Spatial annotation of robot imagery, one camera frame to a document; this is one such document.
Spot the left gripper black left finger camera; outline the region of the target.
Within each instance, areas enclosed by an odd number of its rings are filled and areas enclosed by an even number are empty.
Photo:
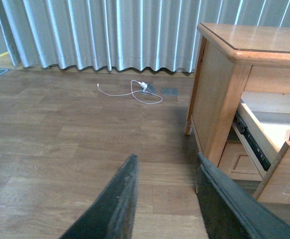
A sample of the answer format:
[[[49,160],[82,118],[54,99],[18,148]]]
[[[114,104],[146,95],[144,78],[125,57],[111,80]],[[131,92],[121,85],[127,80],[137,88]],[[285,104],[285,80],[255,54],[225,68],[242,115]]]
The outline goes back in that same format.
[[[138,200],[138,156],[131,154],[62,239],[130,239]]]

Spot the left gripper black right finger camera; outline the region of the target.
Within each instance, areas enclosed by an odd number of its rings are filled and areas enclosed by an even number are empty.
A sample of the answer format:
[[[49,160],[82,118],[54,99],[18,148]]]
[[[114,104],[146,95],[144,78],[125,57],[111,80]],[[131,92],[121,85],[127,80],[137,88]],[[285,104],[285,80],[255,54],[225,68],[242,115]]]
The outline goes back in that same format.
[[[258,203],[202,153],[196,194],[211,239],[290,239],[290,226]]]

